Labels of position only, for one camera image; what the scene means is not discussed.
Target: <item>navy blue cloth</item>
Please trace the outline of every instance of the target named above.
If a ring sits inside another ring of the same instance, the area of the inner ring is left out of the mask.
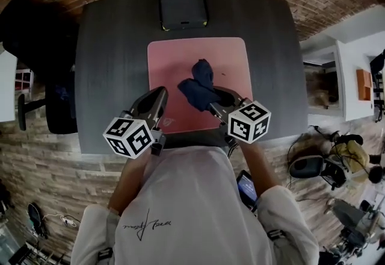
[[[192,69],[194,79],[185,79],[178,84],[178,89],[186,96],[188,103],[203,112],[209,110],[209,104],[221,98],[214,92],[214,73],[208,61],[199,60]]]

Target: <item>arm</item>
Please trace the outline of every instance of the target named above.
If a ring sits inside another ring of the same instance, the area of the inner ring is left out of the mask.
[[[136,160],[128,160],[108,203],[108,209],[90,205],[83,218],[71,254],[71,265],[97,264],[97,255],[115,243],[115,230],[127,206],[136,198],[144,168],[150,160],[150,149]]]
[[[291,192],[282,187],[263,149],[239,142],[258,195],[258,219],[273,243],[277,264],[317,265],[319,247]]]

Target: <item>black box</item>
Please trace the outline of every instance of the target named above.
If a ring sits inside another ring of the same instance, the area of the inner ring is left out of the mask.
[[[205,27],[209,20],[206,0],[159,0],[159,13],[165,31]]]

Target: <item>white t-shirt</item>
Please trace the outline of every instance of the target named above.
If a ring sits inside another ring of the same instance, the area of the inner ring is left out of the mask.
[[[281,186],[267,190],[255,217],[241,202],[220,148],[164,151],[152,157],[144,181],[116,229],[111,219],[107,227],[113,214],[106,208],[85,209],[71,264],[96,264],[97,253],[109,245],[109,262],[115,264],[318,264],[317,241],[291,192]],[[270,231],[285,235],[270,240]]]

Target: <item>black device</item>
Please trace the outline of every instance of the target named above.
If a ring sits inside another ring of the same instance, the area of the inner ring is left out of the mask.
[[[165,31],[205,27],[209,20],[206,0],[159,0],[159,13]]]
[[[253,213],[257,209],[257,193],[254,188],[253,180],[251,175],[245,170],[242,170],[236,178],[236,183],[238,185],[239,195],[241,197],[242,203],[246,205]]]

